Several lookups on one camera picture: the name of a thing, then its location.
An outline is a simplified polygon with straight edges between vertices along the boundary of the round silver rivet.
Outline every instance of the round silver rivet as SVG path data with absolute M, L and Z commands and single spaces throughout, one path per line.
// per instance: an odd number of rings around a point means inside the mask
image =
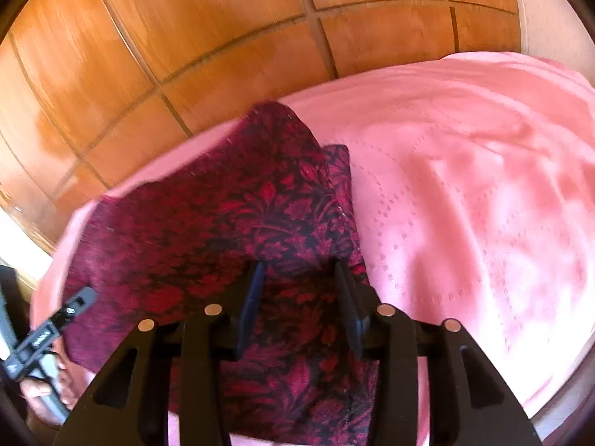
M 446 319 L 442 325 L 448 332 L 458 332 L 461 327 L 460 321 L 457 319 Z
M 209 316 L 219 315 L 223 311 L 218 303 L 211 303 L 205 307 L 205 314 Z
M 376 311 L 379 315 L 382 315 L 382 317 L 392 317 L 397 312 L 397 309 L 390 303 L 382 303 L 378 305 Z
M 153 330 L 154 326 L 155 322 L 151 319 L 145 319 L 139 322 L 139 330 L 141 332 L 148 332 L 149 330 Z

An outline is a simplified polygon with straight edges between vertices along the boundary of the maroon fabric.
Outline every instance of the maroon fabric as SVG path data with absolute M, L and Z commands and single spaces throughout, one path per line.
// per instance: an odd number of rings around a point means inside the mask
M 104 198 L 84 230 L 64 296 L 97 302 L 65 333 L 69 357 L 98 371 L 145 316 L 201 311 L 250 259 L 267 263 L 251 347 L 222 363 L 231 432 L 296 444 L 364 444 L 376 364 L 346 343 L 331 263 L 366 281 L 349 153 L 321 149 L 286 106 L 255 107 L 229 138 L 160 182 Z M 170 409 L 177 411 L 174 368 Z

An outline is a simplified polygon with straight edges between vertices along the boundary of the folded cloth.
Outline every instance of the folded cloth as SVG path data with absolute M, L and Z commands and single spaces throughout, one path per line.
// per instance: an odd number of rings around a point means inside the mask
M 256 106 L 225 141 L 158 182 L 104 197 L 73 256 L 64 296 L 97 301 L 65 334 L 68 356 L 98 371 L 145 316 L 202 311 L 266 262 L 251 347 L 222 363 L 230 430 L 297 444 L 363 444 L 376 364 L 350 354 L 332 281 L 347 259 L 367 282 L 351 202 L 349 153 L 321 148 L 286 106 Z M 170 410 L 177 411 L 179 365 Z

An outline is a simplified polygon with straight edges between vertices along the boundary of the dark red floral cloth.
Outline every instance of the dark red floral cloth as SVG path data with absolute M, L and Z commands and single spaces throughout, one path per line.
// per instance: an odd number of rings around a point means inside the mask
M 202 311 L 266 262 L 251 347 L 222 363 L 231 432 L 295 444 L 364 444 L 376 364 L 347 347 L 332 262 L 366 281 L 353 218 L 349 153 L 321 148 L 291 109 L 260 104 L 219 146 L 159 182 L 105 197 L 73 257 L 64 296 L 97 302 L 66 329 L 74 362 L 98 371 L 145 316 Z M 179 370 L 170 409 L 177 411 Z

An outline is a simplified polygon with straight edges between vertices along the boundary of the pink bedsheet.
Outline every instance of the pink bedsheet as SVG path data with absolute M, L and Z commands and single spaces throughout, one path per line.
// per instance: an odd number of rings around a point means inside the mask
M 552 62 L 468 53 L 282 101 L 321 145 L 349 147 L 362 253 L 381 299 L 419 320 L 459 318 L 527 413 L 538 411 L 594 331 L 595 90 Z M 235 124 L 185 142 L 108 194 L 171 173 Z M 75 213 L 58 244 L 33 297 L 34 325 L 59 305 L 94 206 Z M 426 403 L 422 384 L 420 444 Z

